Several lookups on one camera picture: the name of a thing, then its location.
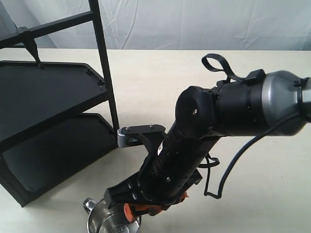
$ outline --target black metal bar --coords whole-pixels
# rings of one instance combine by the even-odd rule
[[[70,16],[51,23],[46,23],[40,26],[30,28],[30,35],[32,38],[41,37],[50,33],[54,33],[66,28],[92,21],[92,19],[93,12],[84,12],[78,15]],[[7,48],[22,42],[22,36],[20,36],[20,34],[18,33],[13,33],[5,38],[0,39],[0,49]]]
[[[119,120],[117,115],[117,109],[116,109],[116,101],[113,94],[113,87],[112,87],[112,81],[111,81],[111,74],[110,74],[110,68],[109,68],[109,61],[107,56],[107,49],[106,49],[106,43],[104,39],[104,32],[103,32],[103,25],[102,25],[102,19],[100,14],[100,9],[98,5],[97,0],[88,0],[89,7],[93,14],[93,27],[97,42],[97,48],[99,57],[102,64],[103,69],[103,76],[106,88],[109,91],[109,107],[110,107],[110,113],[111,113],[111,119],[112,119],[112,125],[115,132],[115,135],[117,136],[117,130],[119,129]]]

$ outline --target stainless steel pot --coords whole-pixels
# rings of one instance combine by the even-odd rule
[[[87,198],[83,207],[89,214],[87,220],[88,233],[138,233],[140,221],[130,223],[123,210],[123,204],[116,204],[108,209],[104,199],[96,202]]]

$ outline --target robotic arm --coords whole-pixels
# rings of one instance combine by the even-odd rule
[[[223,69],[214,68],[208,59],[217,60]],[[233,166],[251,145],[266,135],[294,135],[311,121],[308,78],[287,71],[265,74],[262,69],[241,78],[217,54],[206,55],[202,63],[212,72],[225,72],[227,78],[212,89],[190,86],[182,92],[175,108],[175,122],[167,134],[160,125],[125,127],[118,131],[119,147],[144,145],[148,151],[137,173],[104,194],[110,207],[124,203],[129,221],[144,214],[154,216],[182,202],[187,197],[186,191],[202,179],[198,167],[208,169],[204,195],[221,198]],[[255,137],[233,158],[218,193],[213,194],[207,190],[210,168],[219,161],[211,158],[209,151],[225,136]],[[200,164],[205,158],[207,163]]]

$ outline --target white table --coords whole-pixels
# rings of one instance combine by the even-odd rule
[[[162,124],[170,128],[179,94],[189,85],[213,87],[223,73],[201,64],[209,51],[111,50],[108,52],[120,125]],[[311,52],[213,51],[222,54],[236,74],[246,76],[289,70],[311,75]],[[39,50],[42,61],[85,62],[101,73],[96,50]],[[33,60],[24,49],[0,50],[0,60]],[[110,119],[108,104],[89,112]],[[142,233],[299,233],[311,232],[311,127],[294,137],[269,137],[252,146],[238,161],[223,198],[204,197],[204,180],[192,187],[182,204],[155,217],[143,218]],[[232,156],[249,138],[224,138],[211,154],[221,160],[212,170],[210,188]],[[107,187],[136,172],[147,155],[144,147],[116,149],[39,199],[21,208],[0,187],[1,233],[85,233],[87,197],[100,199]]]

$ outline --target white backdrop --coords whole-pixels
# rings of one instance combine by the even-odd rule
[[[311,50],[310,0],[99,0],[109,49]],[[2,0],[32,27],[88,10],[87,0]],[[90,23],[40,40],[95,48]]]

